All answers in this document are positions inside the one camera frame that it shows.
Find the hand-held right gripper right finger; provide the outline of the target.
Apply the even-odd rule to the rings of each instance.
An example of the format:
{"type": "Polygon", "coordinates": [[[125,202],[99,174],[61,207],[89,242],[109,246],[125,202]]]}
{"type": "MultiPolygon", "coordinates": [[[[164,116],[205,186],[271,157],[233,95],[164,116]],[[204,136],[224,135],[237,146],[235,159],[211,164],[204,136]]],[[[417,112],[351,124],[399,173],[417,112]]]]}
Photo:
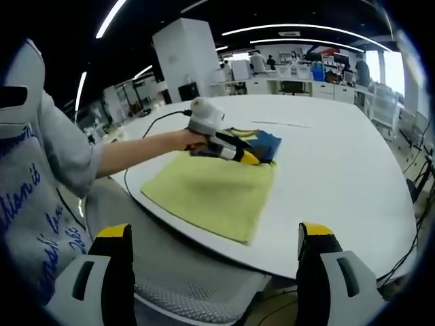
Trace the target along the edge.
{"type": "Polygon", "coordinates": [[[386,301],[373,271],[321,224],[298,229],[296,325],[367,325],[386,301]]]}

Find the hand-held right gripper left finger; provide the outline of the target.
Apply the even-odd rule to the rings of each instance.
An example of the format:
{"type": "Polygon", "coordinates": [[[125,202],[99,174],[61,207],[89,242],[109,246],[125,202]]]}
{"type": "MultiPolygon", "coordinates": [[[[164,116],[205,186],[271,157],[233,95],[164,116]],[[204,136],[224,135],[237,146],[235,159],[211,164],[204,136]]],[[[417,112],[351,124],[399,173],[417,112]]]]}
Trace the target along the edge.
{"type": "Polygon", "coordinates": [[[55,281],[46,310],[58,325],[136,325],[131,225],[101,230],[55,281]]]}

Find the person's left hand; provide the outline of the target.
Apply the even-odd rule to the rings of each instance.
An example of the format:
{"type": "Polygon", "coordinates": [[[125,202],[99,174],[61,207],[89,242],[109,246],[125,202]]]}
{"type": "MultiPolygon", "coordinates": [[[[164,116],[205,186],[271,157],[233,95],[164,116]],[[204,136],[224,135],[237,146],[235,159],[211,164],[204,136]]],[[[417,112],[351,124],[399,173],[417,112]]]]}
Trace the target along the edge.
{"type": "Polygon", "coordinates": [[[207,136],[191,131],[188,128],[179,130],[176,133],[175,148],[180,151],[193,150],[197,147],[206,145],[208,142],[207,136]]]}

